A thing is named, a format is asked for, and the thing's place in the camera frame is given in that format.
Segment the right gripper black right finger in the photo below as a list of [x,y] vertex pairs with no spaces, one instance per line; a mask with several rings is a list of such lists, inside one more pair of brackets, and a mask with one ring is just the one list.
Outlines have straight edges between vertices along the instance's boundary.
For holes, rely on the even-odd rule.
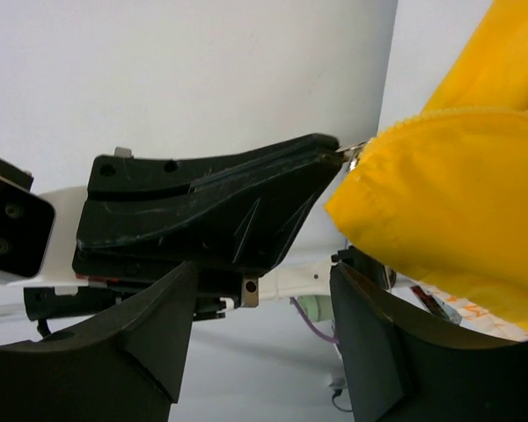
[[343,263],[330,289],[356,421],[528,421],[528,340],[447,322]]

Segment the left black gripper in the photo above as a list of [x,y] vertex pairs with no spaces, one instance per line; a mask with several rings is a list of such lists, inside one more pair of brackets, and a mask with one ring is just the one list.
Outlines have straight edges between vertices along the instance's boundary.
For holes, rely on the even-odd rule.
[[31,321],[99,313],[183,261],[198,267],[194,320],[224,317],[258,293],[340,170],[339,142],[310,134],[244,153],[192,159],[100,155],[77,248],[60,285],[23,289]]

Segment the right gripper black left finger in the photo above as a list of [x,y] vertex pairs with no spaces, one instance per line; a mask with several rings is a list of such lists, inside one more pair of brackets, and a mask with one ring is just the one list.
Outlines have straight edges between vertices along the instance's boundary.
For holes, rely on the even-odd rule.
[[198,270],[38,342],[0,346],[0,421],[166,421],[180,395]]

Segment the yellow hooded jacket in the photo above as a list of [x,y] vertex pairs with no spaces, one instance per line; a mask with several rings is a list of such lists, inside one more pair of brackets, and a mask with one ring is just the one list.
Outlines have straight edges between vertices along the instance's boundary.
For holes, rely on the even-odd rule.
[[495,1],[422,111],[326,203],[360,251],[528,337],[528,1]]

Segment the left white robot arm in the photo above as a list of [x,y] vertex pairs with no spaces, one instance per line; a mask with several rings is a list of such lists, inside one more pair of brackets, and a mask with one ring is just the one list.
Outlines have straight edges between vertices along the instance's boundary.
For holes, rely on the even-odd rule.
[[195,314],[245,306],[288,254],[313,206],[362,144],[311,134],[228,156],[98,156],[85,189],[52,193],[56,220],[42,286],[86,280],[76,299],[31,300],[32,319],[80,316],[198,265]]

